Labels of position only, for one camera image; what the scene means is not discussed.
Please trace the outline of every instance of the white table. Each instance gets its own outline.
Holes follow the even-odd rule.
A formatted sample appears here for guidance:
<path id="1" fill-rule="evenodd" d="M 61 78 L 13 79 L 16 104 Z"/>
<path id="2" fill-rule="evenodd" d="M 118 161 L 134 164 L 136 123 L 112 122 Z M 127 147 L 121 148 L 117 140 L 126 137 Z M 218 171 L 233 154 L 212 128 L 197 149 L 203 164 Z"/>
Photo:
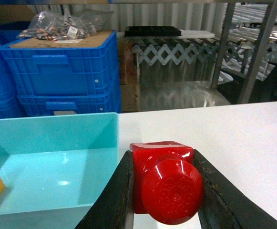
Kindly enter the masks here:
<path id="1" fill-rule="evenodd" d="M 277 102 L 120 114 L 120 156 L 130 143 L 174 140 L 202 153 L 277 219 Z M 197 214 L 168 226 L 135 215 L 134 229 L 200 229 Z"/>

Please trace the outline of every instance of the turquoise plastic bin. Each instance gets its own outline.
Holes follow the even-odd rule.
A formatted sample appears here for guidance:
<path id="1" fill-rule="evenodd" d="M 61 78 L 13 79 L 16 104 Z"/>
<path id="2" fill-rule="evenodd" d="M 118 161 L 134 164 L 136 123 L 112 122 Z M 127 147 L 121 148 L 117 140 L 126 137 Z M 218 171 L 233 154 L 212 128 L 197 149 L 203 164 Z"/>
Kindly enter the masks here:
<path id="1" fill-rule="evenodd" d="M 73 229 L 118 164 L 118 114 L 0 119 L 0 229 Z"/>

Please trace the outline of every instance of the red plastic part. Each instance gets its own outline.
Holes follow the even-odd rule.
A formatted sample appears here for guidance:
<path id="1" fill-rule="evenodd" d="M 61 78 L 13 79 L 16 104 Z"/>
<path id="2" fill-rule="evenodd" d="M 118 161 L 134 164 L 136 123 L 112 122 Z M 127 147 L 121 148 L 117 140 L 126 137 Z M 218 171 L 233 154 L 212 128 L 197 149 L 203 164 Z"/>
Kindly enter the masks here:
<path id="1" fill-rule="evenodd" d="M 191 164 L 194 150 L 166 141 L 131 144 L 134 162 L 134 211 L 165 224 L 189 220 L 201 207 L 203 180 Z"/>

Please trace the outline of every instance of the clear plastic bag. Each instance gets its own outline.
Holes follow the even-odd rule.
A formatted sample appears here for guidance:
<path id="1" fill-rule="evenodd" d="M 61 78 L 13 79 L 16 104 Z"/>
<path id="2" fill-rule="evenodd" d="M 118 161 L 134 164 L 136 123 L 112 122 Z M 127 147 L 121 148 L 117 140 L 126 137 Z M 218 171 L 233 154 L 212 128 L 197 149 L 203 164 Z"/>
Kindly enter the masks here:
<path id="1" fill-rule="evenodd" d="M 85 27 L 90 31 L 101 31 L 104 29 L 105 25 L 110 22 L 111 16 L 114 11 L 104 12 L 98 10 L 85 9 L 78 11 L 74 16 L 81 19 Z"/>
<path id="2" fill-rule="evenodd" d="M 68 9 L 64 12 L 64 31 L 69 40 L 83 39 L 86 36 L 94 35 L 83 24 L 80 18 L 71 16 Z"/>
<path id="3" fill-rule="evenodd" d="M 33 17 L 28 29 L 24 30 L 19 38 L 37 38 L 39 40 L 58 41 L 83 39 L 94 35 L 89 32 L 81 19 L 71 16 L 66 9 L 64 16 L 50 10 L 42 11 Z"/>

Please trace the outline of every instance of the red cap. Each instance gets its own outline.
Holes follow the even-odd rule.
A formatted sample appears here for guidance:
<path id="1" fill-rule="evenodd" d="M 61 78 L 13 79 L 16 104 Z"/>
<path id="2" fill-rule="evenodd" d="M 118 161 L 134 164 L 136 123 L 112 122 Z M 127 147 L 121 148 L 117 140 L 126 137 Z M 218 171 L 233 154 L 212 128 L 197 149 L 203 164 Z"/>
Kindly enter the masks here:
<path id="1" fill-rule="evenodd" d="M 190 163 L 179 159 L 160 162 L 147 174 L 142 186 L 145 209 L 164 224 L 189 220 L 202 205 L 203 179 Z"/>

